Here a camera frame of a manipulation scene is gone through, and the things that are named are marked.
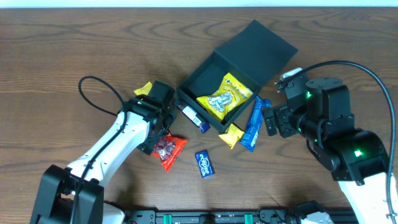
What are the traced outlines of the red candy bag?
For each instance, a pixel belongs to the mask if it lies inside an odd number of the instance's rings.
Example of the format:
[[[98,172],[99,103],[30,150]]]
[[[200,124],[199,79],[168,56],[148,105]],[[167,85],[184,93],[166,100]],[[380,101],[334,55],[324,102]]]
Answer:
[[[162,167],[166,172],[168,172],[187,142],[188,141],[186,139],[168,134],[159,139],[158,143],[154,146],[152,155],[160,159]]]

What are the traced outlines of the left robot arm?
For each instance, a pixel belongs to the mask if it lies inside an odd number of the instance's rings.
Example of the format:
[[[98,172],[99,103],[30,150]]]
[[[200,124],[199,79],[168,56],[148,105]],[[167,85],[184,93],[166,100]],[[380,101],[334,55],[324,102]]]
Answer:
[[[104,199],[112,176],[138,149],[152,154],[175,120],[175,90],[154,82],[149,93],[123,101],[109,130],[66,168],[50,166],[37,192],[31,223],[127,223],[127,212]]]

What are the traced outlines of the yellow Hacks candy bag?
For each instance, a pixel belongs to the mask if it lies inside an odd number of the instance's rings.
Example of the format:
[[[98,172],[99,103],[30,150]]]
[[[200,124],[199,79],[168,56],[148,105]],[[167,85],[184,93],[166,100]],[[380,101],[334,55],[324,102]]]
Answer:
[[[246,85],[227,73],[220,87],[212,95],[200,96],[196,101],[217,121],[222,121],[229,112],[252,97],[252,94]]]

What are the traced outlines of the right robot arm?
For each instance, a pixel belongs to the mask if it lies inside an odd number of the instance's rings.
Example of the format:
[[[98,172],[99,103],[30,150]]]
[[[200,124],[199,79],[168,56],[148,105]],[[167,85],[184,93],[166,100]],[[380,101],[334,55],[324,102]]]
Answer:
[[[262,111],[269,136],[295,134],[327,169],[359,223],[390,223],[385,183],[388,157],[381,139],[356,128],[349,90],[338,78],[282,75],[287,102]]]

